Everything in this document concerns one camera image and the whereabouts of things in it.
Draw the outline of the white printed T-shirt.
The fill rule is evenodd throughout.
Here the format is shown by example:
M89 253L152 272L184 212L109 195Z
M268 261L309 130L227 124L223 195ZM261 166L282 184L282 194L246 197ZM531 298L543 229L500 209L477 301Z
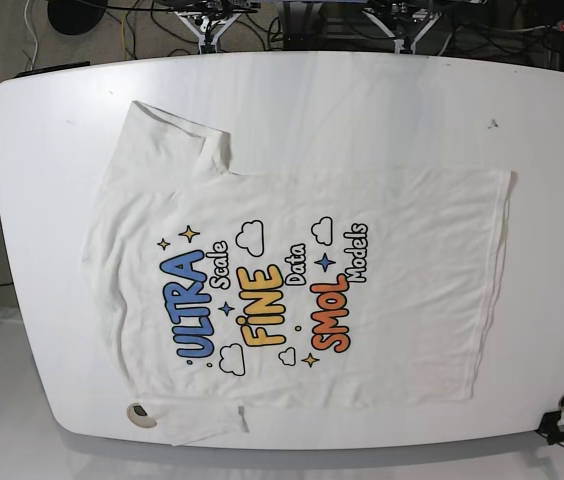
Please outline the white printed T-shirt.
M133 102L96 197L83 272L156 429L182 445L248 432L256 408L472 399L509 171L231 162L226 132Z

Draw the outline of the black round stand base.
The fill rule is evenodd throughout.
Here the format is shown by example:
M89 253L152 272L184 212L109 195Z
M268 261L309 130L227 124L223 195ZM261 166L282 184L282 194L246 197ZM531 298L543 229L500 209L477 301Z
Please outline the black round stand base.
M60 34L76 36L93 30L103 18L107 0L49 0L47 16Z

